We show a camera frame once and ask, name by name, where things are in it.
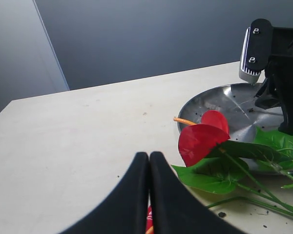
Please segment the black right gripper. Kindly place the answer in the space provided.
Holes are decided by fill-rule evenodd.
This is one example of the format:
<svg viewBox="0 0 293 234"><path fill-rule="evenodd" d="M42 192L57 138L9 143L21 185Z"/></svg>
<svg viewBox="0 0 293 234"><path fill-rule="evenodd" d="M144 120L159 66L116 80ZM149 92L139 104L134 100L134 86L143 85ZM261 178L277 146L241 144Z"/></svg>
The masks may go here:
<svg viewBox="0 0 293 234"><path fill-rule="evenodd" d="M274 27L267 19L251 23L251 71L264 71L265 80L256 93L261 109L281 107L279 131L293 136L293 28Z"/></svg>

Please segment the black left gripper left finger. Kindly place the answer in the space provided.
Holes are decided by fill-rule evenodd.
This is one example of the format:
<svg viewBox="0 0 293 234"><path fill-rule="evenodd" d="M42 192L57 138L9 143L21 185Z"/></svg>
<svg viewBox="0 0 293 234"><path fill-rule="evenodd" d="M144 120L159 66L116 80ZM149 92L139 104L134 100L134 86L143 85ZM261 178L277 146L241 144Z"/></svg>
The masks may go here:
<svg viewBox="0 0 293 234"><path fill-rule="evenodd" d="M63 234L144 234L149 190L149 159L138 152L113 191Z"/></svg>

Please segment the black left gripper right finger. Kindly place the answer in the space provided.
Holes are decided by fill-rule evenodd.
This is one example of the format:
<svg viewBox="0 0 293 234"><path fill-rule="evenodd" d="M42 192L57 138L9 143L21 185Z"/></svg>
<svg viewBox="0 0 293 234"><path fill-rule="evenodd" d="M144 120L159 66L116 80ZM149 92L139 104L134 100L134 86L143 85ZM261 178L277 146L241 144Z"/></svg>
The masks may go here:
<svg viewBox="0 0 293 234"><path fill-rule="evenodd" d="M150 203L156 234L242 234L199 202L179 181L161 152L152 152Z"/></svg>

